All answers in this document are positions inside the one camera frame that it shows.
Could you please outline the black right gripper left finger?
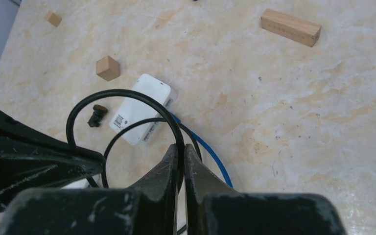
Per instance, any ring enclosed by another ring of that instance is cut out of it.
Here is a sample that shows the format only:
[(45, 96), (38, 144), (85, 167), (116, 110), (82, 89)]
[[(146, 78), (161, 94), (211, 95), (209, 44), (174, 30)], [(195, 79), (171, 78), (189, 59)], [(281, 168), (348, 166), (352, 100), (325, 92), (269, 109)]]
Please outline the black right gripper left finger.
[(27, 189), (0, 222), (0, 235), (173, 235), (177, 147), (127, 188)]

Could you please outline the wooden cube near switch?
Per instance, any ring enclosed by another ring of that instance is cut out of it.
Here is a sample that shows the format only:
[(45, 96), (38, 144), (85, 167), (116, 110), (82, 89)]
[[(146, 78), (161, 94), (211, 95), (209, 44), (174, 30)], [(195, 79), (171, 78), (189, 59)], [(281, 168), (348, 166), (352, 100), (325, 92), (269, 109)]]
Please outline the wooden cube near switch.
[(61, 23), (62, 18), (55, 14), (52, 11), (48, 11), (45, 15), (45, 20), (50, 23), (54, 27), (58, 27), (58, 25)]

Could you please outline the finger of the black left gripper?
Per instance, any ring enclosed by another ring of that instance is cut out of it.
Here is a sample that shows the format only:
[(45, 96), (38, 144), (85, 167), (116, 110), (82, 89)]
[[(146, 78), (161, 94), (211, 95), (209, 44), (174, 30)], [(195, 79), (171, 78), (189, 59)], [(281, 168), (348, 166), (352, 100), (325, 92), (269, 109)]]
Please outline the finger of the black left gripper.
[(0, 110), (0, 208), (28, 188), (61, 188), (100, 174), (104, 157), (36, 131)]

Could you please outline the small black rubber part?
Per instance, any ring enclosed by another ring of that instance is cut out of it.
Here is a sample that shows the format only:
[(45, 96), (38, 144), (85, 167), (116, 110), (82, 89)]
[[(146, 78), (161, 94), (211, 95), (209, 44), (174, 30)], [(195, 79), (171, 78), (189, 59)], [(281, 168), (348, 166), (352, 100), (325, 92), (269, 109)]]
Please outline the small black rubber part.
[(108, 113), (108, 109), (102, 105), (95, 104), (93, 106), (93, 114), (88, 121), (90, 127), (99, 127), (100, 122), (104, 119), (105, 115)]

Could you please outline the small wooden cube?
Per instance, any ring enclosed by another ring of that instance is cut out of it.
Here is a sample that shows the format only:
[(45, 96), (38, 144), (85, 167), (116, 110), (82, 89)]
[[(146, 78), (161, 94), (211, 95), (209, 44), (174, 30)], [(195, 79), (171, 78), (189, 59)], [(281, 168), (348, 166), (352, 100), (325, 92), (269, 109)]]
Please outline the small wooden cube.
[(121, 75), (119, 62), (109, 55), (99, 59), (96, 61), (96, 75), (105, 81), (118, 78)]

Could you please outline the white TP-Link switch box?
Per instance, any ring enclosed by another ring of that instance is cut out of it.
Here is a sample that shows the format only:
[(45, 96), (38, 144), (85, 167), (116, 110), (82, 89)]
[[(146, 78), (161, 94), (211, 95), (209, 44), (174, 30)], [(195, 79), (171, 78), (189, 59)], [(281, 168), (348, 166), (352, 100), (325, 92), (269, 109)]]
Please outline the white TP-Link switch box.
[(62, 189), (81, 189), (81, 188), (90, 188), (91, 185), (89, 184), (88, 180), (86, 178), (74, 181), (70, 184), (67, 184), (62, 187)]

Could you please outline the long white network switch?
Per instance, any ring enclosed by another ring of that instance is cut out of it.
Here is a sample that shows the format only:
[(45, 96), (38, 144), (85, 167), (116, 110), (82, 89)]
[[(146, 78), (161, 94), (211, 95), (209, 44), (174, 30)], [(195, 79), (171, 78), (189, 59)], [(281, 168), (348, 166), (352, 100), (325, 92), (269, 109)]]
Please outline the long white network switch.
[[(177, 99), (177, 93), (168, 84), (157, 78), (144, 73), (136, 81), (132, 90), (145, 94), (165, 108), (169, 109)], [(132, 98), (125, 98), (115, 115), (111, 119), (109, 126), (116, 133), (138, 121), (148, 118), (158, 118), (160, 114), (147, 104)], [(133, 146), (145, 146), (156, 128), (158, 122), (150, 122), (131, 129), (123, 135), (123, 138)]]

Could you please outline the flat wooden plank block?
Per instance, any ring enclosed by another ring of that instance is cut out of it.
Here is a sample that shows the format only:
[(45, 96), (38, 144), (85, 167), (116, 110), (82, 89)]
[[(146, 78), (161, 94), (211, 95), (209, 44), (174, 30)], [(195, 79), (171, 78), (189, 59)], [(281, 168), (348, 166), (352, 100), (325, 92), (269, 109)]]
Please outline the flat wooden plank block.
[(271, 9), (266, 9), (260, 20), (263, 29), (308, 47), (317, 43), (322, 29), (319, 24)]

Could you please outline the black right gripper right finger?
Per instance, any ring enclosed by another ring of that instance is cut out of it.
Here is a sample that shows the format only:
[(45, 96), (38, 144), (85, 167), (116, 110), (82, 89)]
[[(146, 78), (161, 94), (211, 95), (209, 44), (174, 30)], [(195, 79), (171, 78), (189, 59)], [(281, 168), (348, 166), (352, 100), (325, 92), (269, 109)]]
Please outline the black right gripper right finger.
[(190, 235), (344, 235), (335, 206), (312, 193), (244, 193), (222, 182), (199, 159), (184, 152)]

